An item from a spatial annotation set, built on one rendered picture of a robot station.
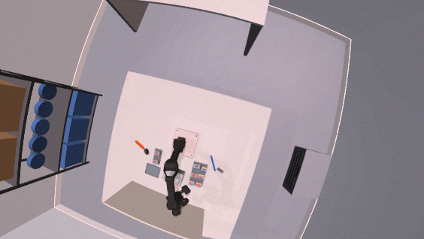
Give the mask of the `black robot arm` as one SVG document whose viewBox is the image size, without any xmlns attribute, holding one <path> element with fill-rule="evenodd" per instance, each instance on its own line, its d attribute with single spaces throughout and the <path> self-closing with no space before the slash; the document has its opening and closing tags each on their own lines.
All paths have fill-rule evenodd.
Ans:
<svg viewBox="0 0 424 239">
<path fill-rule="evenodd" d="M 165 173 L 165 182 L 167 183 L 167 193 L 168 193 L 168 202 L 166 204 L 167 209 L 172 210 L 172 214 L 174 216 L 180 215 L 180 209 L 181 206 L 185 207 L 187 203 L 189 203 L 188 198 L 183 198 L 180 200 L 180 197 L 178 195 L 175 195 L 175 188 L 174 188 L 174 178 L 177 176 L 178 172 L 178 156 L 180 153 L 183 152 L 183 149 L 186 146 L 186 139 L 185 138 L 174 138 L 173 144 L 172 144 L 174 151 L 171 154 L 171 157 L 169 160 L 166 160 L 164 163 L 164 169 L 163 172 Z M 167 176 L 166 171 L 175 171 L 173 176 Z"/>
</svg>

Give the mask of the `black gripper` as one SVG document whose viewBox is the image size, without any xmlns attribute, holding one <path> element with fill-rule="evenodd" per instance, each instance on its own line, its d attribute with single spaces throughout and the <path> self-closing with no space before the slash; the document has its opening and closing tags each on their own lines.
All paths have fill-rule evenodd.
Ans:
<svg viewBox="0 0 424 239">
<path fill-rule="evenodd" d="M 180 197 L 180 200 L 182 200 L 182 193 L 185 192 L 186 194 L 190 193 L 191 190 L 187 185 L 184 185 L 180 191 L 176 191 L 175 195 L 178 195 Z"/>
</svg>

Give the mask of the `beige flat wall panel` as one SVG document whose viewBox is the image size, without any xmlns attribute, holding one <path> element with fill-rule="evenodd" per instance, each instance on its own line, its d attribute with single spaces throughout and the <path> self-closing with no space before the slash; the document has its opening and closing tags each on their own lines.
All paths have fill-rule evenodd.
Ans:
<svg viewBox="0 0 424 239">
<path fill-rule="evenodd" d="M 103 204 L 133 219 L 184 239 L 202 239 L 204 209 L 187 204 L 180 215 L 167 209 L 167 195 L 131 181 Z"/>
</svg>

